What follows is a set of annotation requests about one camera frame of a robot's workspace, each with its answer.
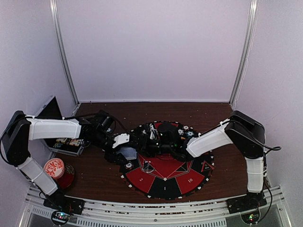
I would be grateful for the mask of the green chips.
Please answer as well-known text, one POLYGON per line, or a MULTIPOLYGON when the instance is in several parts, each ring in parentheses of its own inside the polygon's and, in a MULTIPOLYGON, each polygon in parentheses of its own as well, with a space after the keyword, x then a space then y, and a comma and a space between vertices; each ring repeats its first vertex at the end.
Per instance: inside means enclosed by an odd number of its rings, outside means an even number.
POLYGON ((188 131, 187 132, 187 138, 189 138, 189 139, 192 138, 194 136, 194 134, 195 133, 193 131, 188 131))

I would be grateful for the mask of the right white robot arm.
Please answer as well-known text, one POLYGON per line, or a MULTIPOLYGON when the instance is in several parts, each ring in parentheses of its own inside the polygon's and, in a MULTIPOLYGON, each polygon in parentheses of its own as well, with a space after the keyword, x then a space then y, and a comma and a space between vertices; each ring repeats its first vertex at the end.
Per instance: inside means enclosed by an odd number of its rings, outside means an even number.
POLYGON ((243 197, 242 203, 249 209, 261 201, 267 154, 282 149, 266 145, 265 127, 240 111, 233 111, 227 119, 203 133, 187 125, 162 121, 149 124, 142 136, 141 150, 146 155, 168 153, 184 162, 227 146, 235 147, 246 161, 249 194, 243 197))

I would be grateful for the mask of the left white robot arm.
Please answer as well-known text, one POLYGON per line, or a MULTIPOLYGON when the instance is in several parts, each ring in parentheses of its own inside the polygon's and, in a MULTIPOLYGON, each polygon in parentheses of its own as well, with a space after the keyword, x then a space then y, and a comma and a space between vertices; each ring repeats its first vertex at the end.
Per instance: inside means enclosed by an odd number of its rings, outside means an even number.
POLYGON ((112 136, 107 131, 118 120, 100 111, 96 115, 69 118, 46 118, 16 111, 0 138, 0 154, 4 161, 26 176, 58 210, 68 206, 58 183, 49 176, 28 150, 30 141, 56 138, 80 139, 102 148, 109 161, 117 161, 121 146, 136 147, 139 138, 131 131, 112 136))

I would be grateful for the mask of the blue playing card deck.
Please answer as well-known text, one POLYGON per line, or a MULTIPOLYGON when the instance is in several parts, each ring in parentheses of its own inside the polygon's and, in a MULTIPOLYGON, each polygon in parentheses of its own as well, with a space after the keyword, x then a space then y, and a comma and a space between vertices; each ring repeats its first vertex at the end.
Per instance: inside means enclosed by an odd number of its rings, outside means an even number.
POLYGON ((122 154, 126 160, 137 159, 137 151, 132 147, 122 147, 119 153, 122 154))

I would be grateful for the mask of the red black chips seat three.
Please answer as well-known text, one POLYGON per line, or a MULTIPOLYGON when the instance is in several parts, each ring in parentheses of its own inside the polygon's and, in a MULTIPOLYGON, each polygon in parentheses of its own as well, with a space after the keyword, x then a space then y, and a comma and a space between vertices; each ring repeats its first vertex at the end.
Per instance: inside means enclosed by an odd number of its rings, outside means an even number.
POLYGON ((133 163, 132 162, 128 162, 127 164, 125 164, 125 168, 126 169, 132 169, 133 168, 133 163))

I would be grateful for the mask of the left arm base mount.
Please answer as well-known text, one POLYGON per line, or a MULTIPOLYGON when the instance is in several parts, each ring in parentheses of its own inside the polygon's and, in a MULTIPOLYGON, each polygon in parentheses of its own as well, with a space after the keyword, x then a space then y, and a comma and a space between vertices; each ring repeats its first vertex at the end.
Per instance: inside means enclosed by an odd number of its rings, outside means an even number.
POLYGON ((57 189, 53 194, 46 195, 43 205, 54 210, 60 210, 68 214, 81 215, 85 201, 65 196, 62 189, 57 189))

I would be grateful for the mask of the white chips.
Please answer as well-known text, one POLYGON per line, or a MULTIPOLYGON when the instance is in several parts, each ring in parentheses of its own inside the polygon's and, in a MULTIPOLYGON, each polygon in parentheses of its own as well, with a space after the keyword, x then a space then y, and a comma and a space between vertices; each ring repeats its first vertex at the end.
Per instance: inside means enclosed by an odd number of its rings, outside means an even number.
POLYGON ((184 131, 182 129, 178 129, 178 133, 179 133, 179 135, 183 135, 184 131))

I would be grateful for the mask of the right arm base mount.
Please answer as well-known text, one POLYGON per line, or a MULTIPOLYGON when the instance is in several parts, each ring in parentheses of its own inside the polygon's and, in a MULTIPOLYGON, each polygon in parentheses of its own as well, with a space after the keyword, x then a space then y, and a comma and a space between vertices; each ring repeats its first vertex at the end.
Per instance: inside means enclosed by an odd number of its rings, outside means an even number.
POLYGON ((244 212, 248 210, 257 209, 260 206, 267 205, 266 199, 250 198, 248 196, 242 196, 237 198, 228 199, 226 201, 227 208, 230 214, 244 212))

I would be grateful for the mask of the triangular all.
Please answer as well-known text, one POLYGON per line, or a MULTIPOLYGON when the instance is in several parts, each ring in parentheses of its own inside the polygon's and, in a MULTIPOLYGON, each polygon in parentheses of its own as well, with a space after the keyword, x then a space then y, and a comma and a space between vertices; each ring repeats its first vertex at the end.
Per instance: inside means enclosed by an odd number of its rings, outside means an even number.
POLYGON ((211 164, 207 163, 206 161, 204 161, 202 163, 201 172, 213 171, 213 169, 214 169, 214 167, 211 164))

